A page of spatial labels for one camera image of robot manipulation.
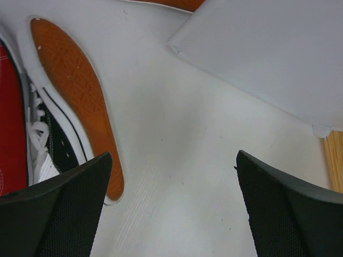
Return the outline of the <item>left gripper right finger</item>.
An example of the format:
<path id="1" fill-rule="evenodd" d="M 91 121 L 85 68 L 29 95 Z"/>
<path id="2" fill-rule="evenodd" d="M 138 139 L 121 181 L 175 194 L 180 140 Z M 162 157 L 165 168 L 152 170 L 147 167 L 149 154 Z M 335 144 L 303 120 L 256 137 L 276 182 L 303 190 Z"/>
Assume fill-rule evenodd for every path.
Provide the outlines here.
<path id="1" fill-rule="evenodd" d="M 238 182 L 258 256 L 342 256 L 342 194 L 240 150 Z"/>

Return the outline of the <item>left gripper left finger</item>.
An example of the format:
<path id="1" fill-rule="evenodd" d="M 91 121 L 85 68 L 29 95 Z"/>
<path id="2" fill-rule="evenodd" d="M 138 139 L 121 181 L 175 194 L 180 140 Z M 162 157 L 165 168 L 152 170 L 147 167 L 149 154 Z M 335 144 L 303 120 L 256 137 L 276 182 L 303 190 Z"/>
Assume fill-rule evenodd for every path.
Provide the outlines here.
<path id="1" fill-rule="evenodd" d="M 103 153 L 1 197 L 1 256 L 89 256 L 111 168 Z"/>

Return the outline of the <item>white cabinet door panel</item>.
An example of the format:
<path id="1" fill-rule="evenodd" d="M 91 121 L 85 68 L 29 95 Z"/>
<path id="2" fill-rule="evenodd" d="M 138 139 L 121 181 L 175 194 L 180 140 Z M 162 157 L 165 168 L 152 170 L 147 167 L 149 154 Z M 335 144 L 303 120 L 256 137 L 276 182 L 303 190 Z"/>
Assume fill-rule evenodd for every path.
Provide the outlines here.
<path id="1" fill-rule="evenodd" d="M 168 43 L 316 136 L 342 130 L 342 1 L 205 1 Z"/>

